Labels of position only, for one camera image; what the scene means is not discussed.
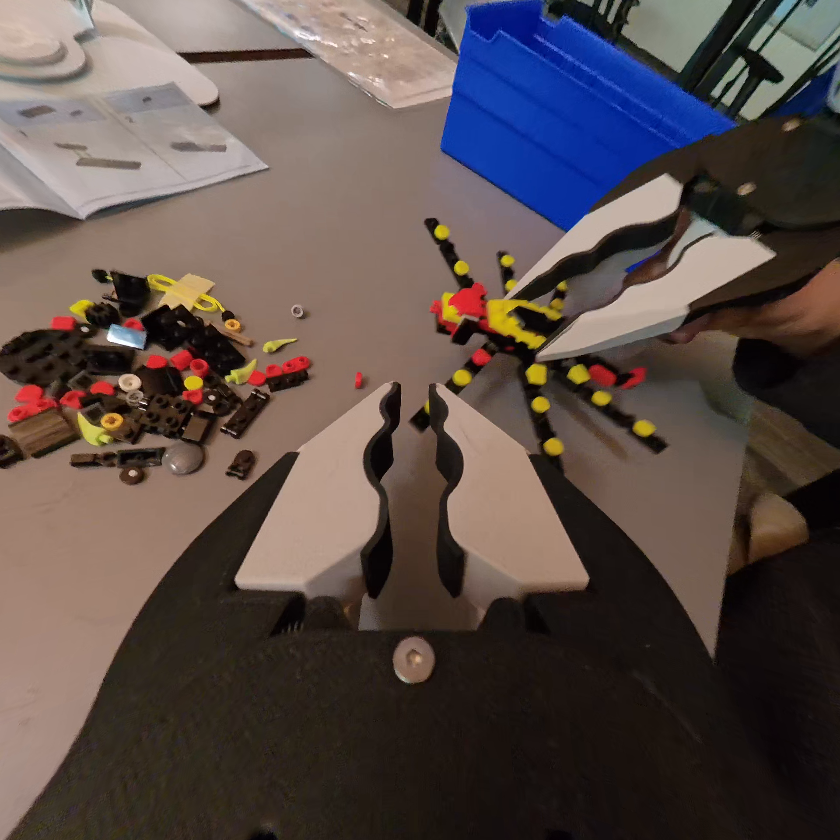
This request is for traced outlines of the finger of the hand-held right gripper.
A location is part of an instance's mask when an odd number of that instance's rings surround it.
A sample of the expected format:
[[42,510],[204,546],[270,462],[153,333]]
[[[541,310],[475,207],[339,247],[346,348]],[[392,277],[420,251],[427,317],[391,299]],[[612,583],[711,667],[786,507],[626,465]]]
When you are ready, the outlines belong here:
[[518,281],[507,299],[535,301],[565,281],[566,303],[607,303],[627,271],[676,231],[684,185],[661,175],[585,215]]
[[670,333],[712,292],[770,263],[776,252],[760,237],[731,235],[703,217],[689,217],[672,245],[619,252],[588,267],[564,259],[565,321],[539,348],[540,362],[614,349]]

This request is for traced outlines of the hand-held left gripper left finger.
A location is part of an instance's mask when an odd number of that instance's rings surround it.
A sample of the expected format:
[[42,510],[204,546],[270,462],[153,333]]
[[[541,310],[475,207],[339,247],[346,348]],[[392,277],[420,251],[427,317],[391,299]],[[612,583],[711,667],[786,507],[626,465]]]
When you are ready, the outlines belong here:
[[393,562],[389,500],[402,387],[383,384],[291,453],[290,470],[234,582],[243,591],[372,600]]

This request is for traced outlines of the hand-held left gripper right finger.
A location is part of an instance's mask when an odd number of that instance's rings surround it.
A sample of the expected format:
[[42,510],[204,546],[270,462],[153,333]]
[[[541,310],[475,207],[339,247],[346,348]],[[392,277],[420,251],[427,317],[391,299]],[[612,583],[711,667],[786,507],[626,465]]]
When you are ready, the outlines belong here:
[[467,601],[579,592],[590,577],[530,453],[443,385],[428,389],[442,585]]

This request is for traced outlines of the black yellow red lego model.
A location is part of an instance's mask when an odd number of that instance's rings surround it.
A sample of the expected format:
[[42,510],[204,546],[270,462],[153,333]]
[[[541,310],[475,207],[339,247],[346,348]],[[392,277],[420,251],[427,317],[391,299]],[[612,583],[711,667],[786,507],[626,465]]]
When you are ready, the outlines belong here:
[[452,274],[457,289],[434,300],[430,312],[436,332],[451,343],[465,345],[474,336],[482,344],[451,375],[445,387],[458,395],[470,385],[498,354],[518,362],[521,392],[527,404],[533,432],[542,454],[559,471],[564,470],[564,444],[550,421],[551,403],[543,393],[551,377],[557,377],[577,399],[594,408],[618,429],[630,434],[650,452],[663,453],[668,443],[647,419],[624,411],[614,393],[643,384],[647,370],[636,367],[624,371],[603,357],[584,354],[572,360],[539,362],[538,352],[550,332],[560,326],[568,285],[562,281],[547,306],[521,299],[492,298],[484,285],[469,272],[450,238],[449,228],[434,217],[423,224]]

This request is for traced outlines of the pile of loose lego pieces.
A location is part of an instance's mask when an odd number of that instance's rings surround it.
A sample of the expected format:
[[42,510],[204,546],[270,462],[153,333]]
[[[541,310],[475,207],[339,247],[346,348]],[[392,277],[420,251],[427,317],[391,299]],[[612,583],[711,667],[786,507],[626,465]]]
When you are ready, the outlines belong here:
[[215,284],[93,269],[108,288],[48,327],[2,345],[2,377],[17,386],[2,413],[1,467],[84,442],[75,469],[161,466],[165,449],[221,434],[241,439],[272,394],[308,381],[306,355],[270,361],[295,338],[258,349]]

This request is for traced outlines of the person's right hand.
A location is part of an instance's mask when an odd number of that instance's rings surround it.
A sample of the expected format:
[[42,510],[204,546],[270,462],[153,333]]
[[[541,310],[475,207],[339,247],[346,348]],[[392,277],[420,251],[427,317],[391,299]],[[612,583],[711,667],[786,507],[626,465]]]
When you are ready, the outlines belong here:
[[743,340],[775,344],[806,358],[839,341],[839,261],[833,260],[798,291],[762,306],[724,308],[699,316],[661,336],[670,344],[692,341],[703,332],[720,331]]

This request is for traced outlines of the blue plastic bin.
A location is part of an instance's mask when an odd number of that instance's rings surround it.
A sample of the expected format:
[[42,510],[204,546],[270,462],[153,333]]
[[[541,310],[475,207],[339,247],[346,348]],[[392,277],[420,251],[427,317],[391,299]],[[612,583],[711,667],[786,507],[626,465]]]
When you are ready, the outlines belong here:
[[735,122],[541,2],[468,7],[440,149],[563,231]]

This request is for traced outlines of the black metal stand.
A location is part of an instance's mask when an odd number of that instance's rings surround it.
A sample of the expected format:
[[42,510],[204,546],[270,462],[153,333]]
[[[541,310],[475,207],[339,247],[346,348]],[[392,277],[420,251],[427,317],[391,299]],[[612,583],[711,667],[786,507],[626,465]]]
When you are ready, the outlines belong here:
[[545,2],[737,120],[808,91],[819,109],[838,62],[839,2]]

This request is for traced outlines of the clear plastic bag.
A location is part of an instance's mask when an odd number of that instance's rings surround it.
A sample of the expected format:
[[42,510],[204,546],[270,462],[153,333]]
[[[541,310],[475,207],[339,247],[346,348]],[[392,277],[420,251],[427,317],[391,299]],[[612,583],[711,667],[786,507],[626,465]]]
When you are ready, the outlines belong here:
[[409,109],[452,95],[456,60],[386,4],[241,4],[388,109]]

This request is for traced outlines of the person's black knit clothing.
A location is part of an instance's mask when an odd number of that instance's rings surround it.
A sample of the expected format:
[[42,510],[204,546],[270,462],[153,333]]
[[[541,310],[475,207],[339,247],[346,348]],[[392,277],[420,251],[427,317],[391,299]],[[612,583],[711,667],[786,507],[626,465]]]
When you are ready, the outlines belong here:
[[838,838],[838,470],[786,501],[805,520],[802,545],[735,573],[721,609],[717,664],[751,741],[806,824],[800,838]]

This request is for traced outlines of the instruction booklet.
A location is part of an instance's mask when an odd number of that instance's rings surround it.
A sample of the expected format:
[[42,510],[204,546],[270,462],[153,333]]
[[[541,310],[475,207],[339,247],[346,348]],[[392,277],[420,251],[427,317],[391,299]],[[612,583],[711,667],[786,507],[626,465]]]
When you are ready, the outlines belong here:
[[174,83],[1,103],[1,209],[76,220],[268,169]]

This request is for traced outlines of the white flat base plate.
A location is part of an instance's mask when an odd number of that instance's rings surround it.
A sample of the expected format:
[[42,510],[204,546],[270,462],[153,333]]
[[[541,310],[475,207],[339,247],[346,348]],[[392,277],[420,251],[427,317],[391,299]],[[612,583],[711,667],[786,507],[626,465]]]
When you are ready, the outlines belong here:
[[203,73],[108,2],[2,1],[1,99],[84,98],[176,84],[200,107]]

